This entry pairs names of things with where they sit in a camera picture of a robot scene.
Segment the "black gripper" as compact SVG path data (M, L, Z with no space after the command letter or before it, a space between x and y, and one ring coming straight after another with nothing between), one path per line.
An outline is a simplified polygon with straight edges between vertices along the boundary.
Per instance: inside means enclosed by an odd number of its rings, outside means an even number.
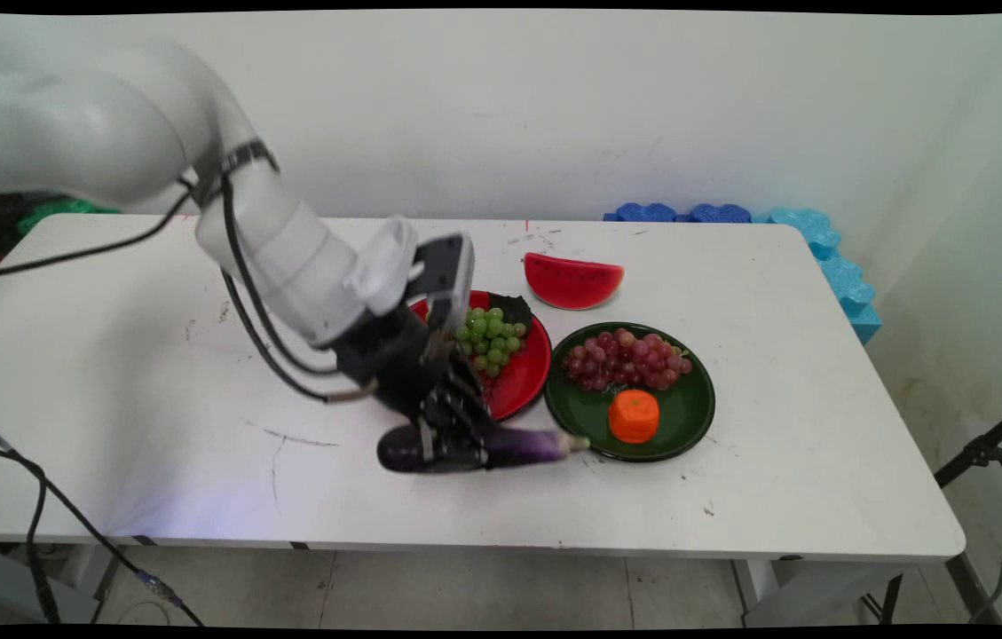
M485 445L495 421L484 387L471 368L459 368L460 361L454 345L404 306L382 317L363 315L335 340L339 371L359 387L375 385L372 397L398 418L395 429L418 428L419 470L457 470L454 462L495 468ZM447 436L453 426L451 457Z

